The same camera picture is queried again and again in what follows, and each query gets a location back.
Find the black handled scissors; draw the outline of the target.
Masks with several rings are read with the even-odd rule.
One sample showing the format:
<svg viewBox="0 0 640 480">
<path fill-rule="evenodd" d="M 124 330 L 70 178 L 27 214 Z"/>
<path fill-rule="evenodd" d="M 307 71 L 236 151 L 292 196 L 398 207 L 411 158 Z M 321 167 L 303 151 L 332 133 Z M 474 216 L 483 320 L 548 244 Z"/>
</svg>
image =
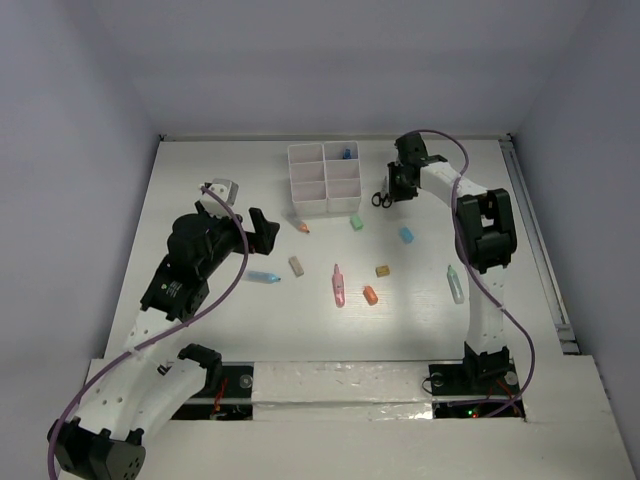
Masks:
<svg viewBox="0 0 640 480">
<path fill-rule="evenodd" d="M 385 176 L 379 191 L 375 192 L 371 197 L 371 204 L 376 208 L 388 209 L 391 207 L 393 200 L 389 193 L 389 180 Z"/>
</svg>

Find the grey eraser block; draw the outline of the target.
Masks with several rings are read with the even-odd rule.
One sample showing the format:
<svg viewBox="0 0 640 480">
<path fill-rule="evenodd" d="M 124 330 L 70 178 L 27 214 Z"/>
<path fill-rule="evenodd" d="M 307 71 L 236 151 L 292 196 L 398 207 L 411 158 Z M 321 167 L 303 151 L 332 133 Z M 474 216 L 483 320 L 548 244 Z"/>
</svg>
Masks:
<svg viewBox="0 0 640 480">
<path fill-rule="evenodd" d="M 288 263 L 296 277 L 301 277 L 304 274 L 304 269 L 296 256 L 290 257 Z"/>
</svg>

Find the brown eraser block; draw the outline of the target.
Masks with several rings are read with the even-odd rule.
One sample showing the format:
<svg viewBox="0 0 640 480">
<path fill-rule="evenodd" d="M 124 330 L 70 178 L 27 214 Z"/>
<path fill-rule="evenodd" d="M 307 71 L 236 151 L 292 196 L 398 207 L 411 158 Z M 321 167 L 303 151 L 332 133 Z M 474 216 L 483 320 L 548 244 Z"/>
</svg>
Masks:
<svg viewBox="0 0 640 480">
<path fill-rule="evenodd" d="M 378 266 L 378 267 L 375 269 L 375 271 L 376 271 L 376 275 L 377 275 L 378 277 L 385 277 L 385 276 L 388 276 L 388 275 L 390 274 L 390 268 L 389 268 L 389 266 L 388 266 L 388 265 L 381 265 L 381 266 Z"/>
</svg>

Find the pink highlighter pen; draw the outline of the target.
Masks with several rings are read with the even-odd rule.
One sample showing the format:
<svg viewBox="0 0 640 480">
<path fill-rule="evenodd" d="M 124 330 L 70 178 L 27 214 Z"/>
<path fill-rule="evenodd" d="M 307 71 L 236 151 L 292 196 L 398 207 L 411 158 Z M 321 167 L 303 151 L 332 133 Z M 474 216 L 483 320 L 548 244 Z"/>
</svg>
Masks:
<svg viewBox="0 0 640 480">
<path fill-rule="evenodd" d="M 335 304 L 338 308 L 342 308 L 345 305 L 345 288 L 344 277 L 338 264 L 334 265 L 332 275 L 332 288 Z"/>
</svg>

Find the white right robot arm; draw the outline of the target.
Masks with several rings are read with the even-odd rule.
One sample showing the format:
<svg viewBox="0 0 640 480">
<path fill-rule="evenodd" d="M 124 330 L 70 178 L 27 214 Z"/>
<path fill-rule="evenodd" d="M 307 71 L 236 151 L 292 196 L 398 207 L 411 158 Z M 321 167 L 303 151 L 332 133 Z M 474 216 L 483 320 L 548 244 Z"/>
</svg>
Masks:
<svg viewBox="0 0 640 480">
<path fill-rule="evenodd" d="M 424 191 L 451 208 L 456 253 L 469 283 L 469 328 L 461 361 L 433 364 L 428 380 L 437 397 L 484 396 L 512 370 L 504 335 L 506 269 L 517 248 L 509 193 L 464 177 L 441 155 L 428 153 L 421 133 L 395 140 L 397 159 L 388 164 L 387 191 L 393 202 Z"/>
</svg>

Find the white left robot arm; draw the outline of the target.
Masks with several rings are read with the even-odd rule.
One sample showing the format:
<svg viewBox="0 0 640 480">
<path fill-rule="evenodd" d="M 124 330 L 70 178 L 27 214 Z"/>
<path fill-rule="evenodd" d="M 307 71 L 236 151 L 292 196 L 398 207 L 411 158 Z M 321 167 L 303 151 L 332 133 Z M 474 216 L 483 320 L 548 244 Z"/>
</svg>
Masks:
<svg viewBox="0 0 640 480">
<path fill-rule="evenodd" d="M 146 446 L 180 407 L 196 394 L 221 388 L 220 353 L 181 340 L 209 294 L 208 279 L 232 253 L 268 255 L 278 223 L 258 208 L 246 232 L 239 216 L 209 213 L 203 205 L 172 225 L 168 253 L 141 299 L 129 332 L 126 359 L 107 370 L 66 414 L 48 441 L 54 462 L 81 479 L 134 479 Z"/>
</svg>

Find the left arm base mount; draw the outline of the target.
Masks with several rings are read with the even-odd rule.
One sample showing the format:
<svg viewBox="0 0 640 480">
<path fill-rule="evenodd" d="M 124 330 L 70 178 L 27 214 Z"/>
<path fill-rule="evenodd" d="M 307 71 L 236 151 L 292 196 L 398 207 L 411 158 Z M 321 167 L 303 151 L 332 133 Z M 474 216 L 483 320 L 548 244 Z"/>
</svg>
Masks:
<svg viewBox="0 0 640 480">
<path fill-rule="evenodd" d="M 248 421 L 253 419 L 254 364 L 224 363 L 216 390 L 197 393 L 172 420 Z"/>
</svg>

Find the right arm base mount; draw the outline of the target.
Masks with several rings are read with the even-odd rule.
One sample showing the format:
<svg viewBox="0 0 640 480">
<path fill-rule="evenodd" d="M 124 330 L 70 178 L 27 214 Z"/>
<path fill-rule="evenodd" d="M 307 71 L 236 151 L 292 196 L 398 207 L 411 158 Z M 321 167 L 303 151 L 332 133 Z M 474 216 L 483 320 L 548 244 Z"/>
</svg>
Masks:
<svg viewBox="0 0 640 480">
<path fill-rule="evenodd" d="M 476 353 L 464 346 L 461 360 L 432 363 L 421 382 L 437 419 L 504 417 L 525 419 L 519 379 L 510 351 Z"/>
</svg>

